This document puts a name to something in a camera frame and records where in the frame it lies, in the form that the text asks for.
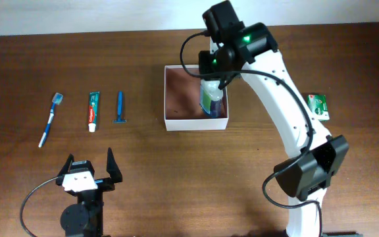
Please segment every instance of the cable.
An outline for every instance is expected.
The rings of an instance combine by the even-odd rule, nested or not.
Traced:
[[[51,181],[54,181],[56,180],[58,177],[54,177],[54,178],[51,178],[50,180],[47,180],[43,183],[41,183],[39,186],[37,186],[36,188],[34,188],[27,196],[26,198],[24,198],[24,201],[23,203],[21,204],[21,207],[20,207],[20,223],[21,223],[21,227],[23,227],[24,231],[26,231],[26,233],[30,236],[33,236],[33,237],[37,237],[35,234],[33,234],[27,227],[26,225],[24,224],[24,220],[23,220],[23,210],[24,210],[24,206],[26,205],[26,202],[29,200],[30,196],[36,192],[36,190],[38,190],[39,188],[43,187],[44,185],[50,183]]]
[[[301,112],[302,112],[302,114],[305,118],[305,121],[307,123],[307,126],[308,126],[309,139],[308,139],[307,145],[305,146],[304,149],[302,149],[301,154],[299,154],[297,157],[291,158],[291,160],[293,160],[293,162],[290,165],[288,165],[286,168],[284,168],[278,172],[272,173],[269,177],[267,177],[263,182],[262,188],[263,188],[263,194],[264,194],[265,198],[277,207],[281,207],[281,208],[285,208],[285,209],[295,209],[295,208],[303,207],[305,205],[315,204],[317,206],[317,209],[318,209],[318,216],[319,216],[319,223],[320,223],[320,232],[318,233],[319,234],[318,237],[321,237],[321,235],[322,235],[322,212],[321,212],[321,206],[320,206],[319,201],[306,201],[306,202],[298,204],[298,205],[283,205],[281,203],[274,201],[270,196],[268,196],[268,194],[266,192],[266,185],[268,184],[268,182],[270,182],[270,180],[272,180],[273,178],[276,178],[277,176],[279,176],[283,172],[286,172],[288,169],[293,167],[300,160],[300,158],[302,158],[311,148],[311,145],[313,143],[314,130],[313,130],[313,125],[311,123],[311,120],[309,118],[307,110],[304,108],[301,100],[298,98],[296,93],[290,88],[290,86],[288,86],[284,82],[284,80],[278,78],[277,76],[275,76],[273,74],[269,74],[267,72],[261,72],[261,71],[256,71],[256,70],[233,70],[233,71],[224,71],[224,72],[213,72],[213,73],[208,73],[208,74],[194,74],[194,73],[190,72],[187,69],[187,67],[185,66],[184,58],[183,58],[185,44],[187,44],[187,42],[190,39],[192,39],[196,36],[206,36],[207,37],[209,35],[210,35],[210,33],[208,32],[208,30],[205,30],[203,32],[196,33],[196,34],[188,37],[183,42],[183,44],[181,46],[181,51],[180,51],[180,61],[181,61],[182,68],[185,70],[186,73],[188,73],[190,76],[193,76],[195,78],[220,78],[221,76],[226,76],[226,75],[231,75],[231,74],[241,74],[241,73],[257,74],[257,75],[261,75],[261,76],[266,76],[267,78],[271,78],[271,79],[275,80],[276,83],[278,83],[279,85],[282,85],[289,92],[289,94],[293,97],[293,99],[295,100],[295,102],[297,103],[299,108],[301,109]]]

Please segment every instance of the toothpaste cap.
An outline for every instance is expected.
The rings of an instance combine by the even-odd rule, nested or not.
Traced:
[[[89,124],[89,132],[95,132],[96,131],[96,124],[91,123]]]

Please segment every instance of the green light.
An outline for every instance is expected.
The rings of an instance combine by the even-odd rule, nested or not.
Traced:
[[[245,36],[243,37],[243,40],[247,43],[249,43],[251,41],[251,36]]]

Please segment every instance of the wooden table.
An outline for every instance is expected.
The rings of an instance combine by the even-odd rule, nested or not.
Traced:
[[[302,93],[324,93],[331,120],[350,150],[323,203],[324,231],[379,236],[379,23],[277,26],[270,31]],[[225,131],[167,132],[163,72],[177,65],[196,30],[0,37],[0,236],[25,236],[25,195],[55,176],[69,153],[90,160],[96,178],[114,151],[124,182],[104,196],[105,234],[231,236],[286,227],[288,212],[260,186],[287,159],[279,134],[243,81],[229,86]],[[186,49],[197,62],[207,38]],[[124,91],[126,124],[116,118]],[[87,126],[89,92],[100,91],[100,126]],[[51,133],[38,148],[55,92],[64,94]],[[285,202],[275,181],[270,194]],[[62,236],[59,217],[76,199],[50,184],[26,206],[38,236]]]

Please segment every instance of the soap bar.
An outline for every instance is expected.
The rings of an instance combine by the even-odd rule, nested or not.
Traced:
[[[325,95],[308,95],[308,107],[319,121],[330,120]]]

